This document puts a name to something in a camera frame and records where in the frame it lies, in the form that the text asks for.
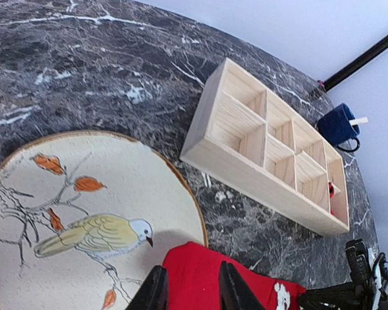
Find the dark blue enamel mug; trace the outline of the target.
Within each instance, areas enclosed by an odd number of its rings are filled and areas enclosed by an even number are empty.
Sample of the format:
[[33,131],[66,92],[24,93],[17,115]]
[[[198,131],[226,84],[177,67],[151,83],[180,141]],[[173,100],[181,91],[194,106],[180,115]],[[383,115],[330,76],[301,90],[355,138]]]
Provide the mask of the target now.
[[[360,148],[358,139],[360,128],[359,125],[350,123],[354,119],[355,116],[351,109],[345,103],[342,103],[320,118],[316,123],[316,128],[333,147],[343,152],[356,152]],[[354,149],[340,147],[342,143],[349,140],[356,142]]]

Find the wooden stick in mug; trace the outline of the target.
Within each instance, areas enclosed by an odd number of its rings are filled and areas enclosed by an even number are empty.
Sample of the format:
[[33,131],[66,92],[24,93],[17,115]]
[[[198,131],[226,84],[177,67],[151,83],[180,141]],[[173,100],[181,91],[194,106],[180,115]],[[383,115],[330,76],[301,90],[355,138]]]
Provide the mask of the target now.
[[349,121],[350,125],[351,126],[357,126],[357,125],[361,125],[361,124],[366,124],[368,123],[369,120],[368,120],[368,117],[362,117],[362,118],[356,118],[356,119],[351,119]]

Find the right black frame post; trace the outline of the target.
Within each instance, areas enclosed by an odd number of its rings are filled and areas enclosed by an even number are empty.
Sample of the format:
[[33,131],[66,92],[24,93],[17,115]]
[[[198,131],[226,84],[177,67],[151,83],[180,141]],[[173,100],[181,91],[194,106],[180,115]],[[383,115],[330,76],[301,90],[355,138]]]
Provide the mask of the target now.
[[319,85],[328,92],[341,82],[349,78],[351,75],[359,71],[365,65],[377,58],[388,49],[388,34],[375,43],[372,47],[351,61],[348,65],[337,71],[335,74],[328,77],[326,80],[319,80]]

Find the round painted wooden plate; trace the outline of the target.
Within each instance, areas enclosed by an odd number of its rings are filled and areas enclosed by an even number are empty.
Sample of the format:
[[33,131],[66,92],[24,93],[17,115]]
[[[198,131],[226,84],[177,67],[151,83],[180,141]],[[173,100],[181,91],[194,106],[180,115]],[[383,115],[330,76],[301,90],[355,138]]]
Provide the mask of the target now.
[[208,244],[199,204],[138,140],[66,132],[0,164],[0,309],[124,309],[187,242]]

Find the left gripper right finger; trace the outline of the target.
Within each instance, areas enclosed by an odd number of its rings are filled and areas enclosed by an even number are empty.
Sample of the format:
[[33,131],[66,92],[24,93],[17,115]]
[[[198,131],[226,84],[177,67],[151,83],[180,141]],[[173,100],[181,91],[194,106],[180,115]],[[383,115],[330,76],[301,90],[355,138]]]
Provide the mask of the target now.
[[222,310],[264,310],[235,266],[226,261],[219,269],[219,298]]

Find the red santa sock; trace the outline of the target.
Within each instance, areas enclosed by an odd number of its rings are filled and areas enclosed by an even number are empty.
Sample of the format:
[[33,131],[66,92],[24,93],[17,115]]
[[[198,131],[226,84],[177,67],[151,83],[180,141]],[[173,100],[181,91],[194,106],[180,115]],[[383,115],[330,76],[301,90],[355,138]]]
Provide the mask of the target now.
[[294,282],[261,276],[239,262],[194,242],[168,251],[169,309],[219,309],[219,270],[233,264],[265,309],[299,309],[298,297],[307,290]]
[[340,191],[335,188],[332,182],[329,182],[329,198],[330,198],[330,213],[335,217],[340,216],[340,212],[343,206]]

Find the wooden compartment tray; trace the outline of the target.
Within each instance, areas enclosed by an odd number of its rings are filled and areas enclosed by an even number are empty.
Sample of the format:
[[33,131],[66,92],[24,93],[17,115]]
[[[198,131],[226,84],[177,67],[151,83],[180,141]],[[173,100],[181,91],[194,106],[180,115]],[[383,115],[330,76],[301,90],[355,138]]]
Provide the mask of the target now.
[[[231,59],[208,78],[180,159],[319,235],[350,230],[341,155]],[[330,213],[329,182],[341,193],[338,218]]]

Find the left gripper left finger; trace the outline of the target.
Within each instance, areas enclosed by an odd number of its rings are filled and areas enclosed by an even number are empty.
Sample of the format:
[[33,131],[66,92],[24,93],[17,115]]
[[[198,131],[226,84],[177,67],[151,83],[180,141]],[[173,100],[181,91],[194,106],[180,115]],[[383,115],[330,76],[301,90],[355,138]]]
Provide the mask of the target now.
[[149,272],[126,310],[168,309],[169,283],[165,268],[156,265]]

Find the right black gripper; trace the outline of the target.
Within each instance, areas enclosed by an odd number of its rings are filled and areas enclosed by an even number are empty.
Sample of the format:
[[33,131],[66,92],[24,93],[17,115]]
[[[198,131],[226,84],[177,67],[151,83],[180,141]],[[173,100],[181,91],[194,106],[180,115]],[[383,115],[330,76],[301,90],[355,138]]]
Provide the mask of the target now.
[[297,298],[299,306],[311,310],[372,309],[374,293],[352,282],[310,289]]

